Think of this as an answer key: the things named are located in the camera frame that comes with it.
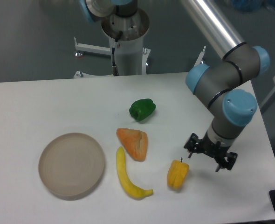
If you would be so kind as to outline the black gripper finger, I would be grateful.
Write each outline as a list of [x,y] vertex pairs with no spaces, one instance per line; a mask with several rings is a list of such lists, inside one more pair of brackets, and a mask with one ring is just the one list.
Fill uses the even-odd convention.
[[216,172],[218,172],[220,169],[227,169],[227,170],[232,170],[235,162],[237,159],[237,153],[233,152],[226,152],[223,155],[219,155],[215,158],[215,161],[218,163],[218,166],[216,168]]
[[189,153],[188,158],[191,158],[191,156],[194,153],[198,152],[198,150],[197,150],[198,144],[199,144],[198,136],[195,133],[192,133],[184,145],[184,149],[187,150]]

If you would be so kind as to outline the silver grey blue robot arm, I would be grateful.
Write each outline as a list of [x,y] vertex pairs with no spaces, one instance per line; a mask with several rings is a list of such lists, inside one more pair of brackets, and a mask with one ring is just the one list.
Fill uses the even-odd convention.
[[[149,29],[147,14],[135,0],[81,0],[84,17],[100,21],[110,41],[108,54],[114,76],[142,75],[143,37]],[[239,89],[268,70],[270,58],[260,46],[249,46],[211,0],[184,0],[184,9],[222,59],[214,68],[197,63],[186,85],[214,116],[204,137],[192,134],[185,144],[190,154],[205,154],[218,169],[231,170],[237,154],[229,148],[257,110],[255,97]]]

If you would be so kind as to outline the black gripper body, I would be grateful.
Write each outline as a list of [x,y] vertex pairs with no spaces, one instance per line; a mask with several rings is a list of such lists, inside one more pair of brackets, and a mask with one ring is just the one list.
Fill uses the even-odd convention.
[[231,146],[223,146],[222,142],[212,142],[209,138],[208,133],[205,133],[204,137],[200,140],[197,145],[197,153],[205,154],[216,161],[222,161],[225,159],[227,151]]

